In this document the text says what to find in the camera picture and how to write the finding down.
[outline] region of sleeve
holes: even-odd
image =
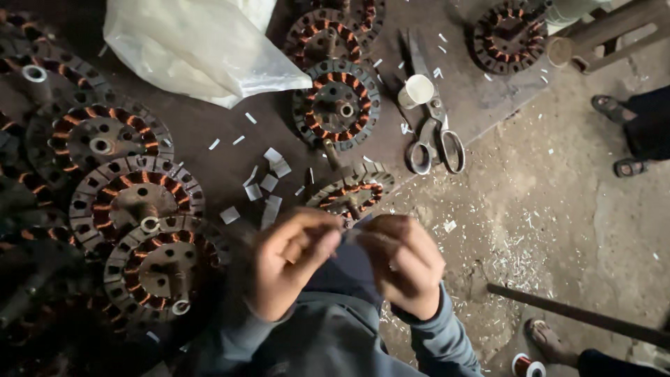
[[[463,324],[452,310],[452,300],[440,282],[440,305],[427,321],[391,306],[393,313],[411,328],[412,349],[416,352],[419,371],[428,376],[445,376],[454,367],[480,373],[480,364],[465,334]]]
[[[245,301],[226,312],[228,315],[217,316],[192,348],[195,376],[235,375],[251,361],[270,332],[291,317],[293,307],[276,322],[259,318]]]

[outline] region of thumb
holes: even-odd
[[[338,230],[328,231],[314,244],[311,250],[303,253],[303,256],[292,266],[291,274],[296,278],[309,280],[314,272],[335,252],[341,239],[342,235]]]

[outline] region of white paper cup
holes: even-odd
[[[422,74],[415,74],[407,79],[405,86],[398,93],[398,103],[405,109],[413,109],[430,101],[434,93],[435,87],[430,79]]]

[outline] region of hand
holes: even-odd
[[[300,208],[268,229],[256,247],[255,287],[249,304],[274,322],[291,307],[314,272],[340,244],[342,218]]]
[[[408,216],[381,215],[364,226],[358,243],[368,252],[379,292],[425,321],[440,305],[444,260],[430,235]]]

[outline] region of black pants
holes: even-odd
[[[577,361],[580,377],[667,377],[654,368],[611,358],[595,349],[582,352]]]
[[[354,227],[370,221],[369,215]],[[384,298],[375,286],[375,275],[367,253],[357,245],[340,245],[337,256],[321,266],[303,288],[304,292],[329,292],[356,297],[381,309]]]

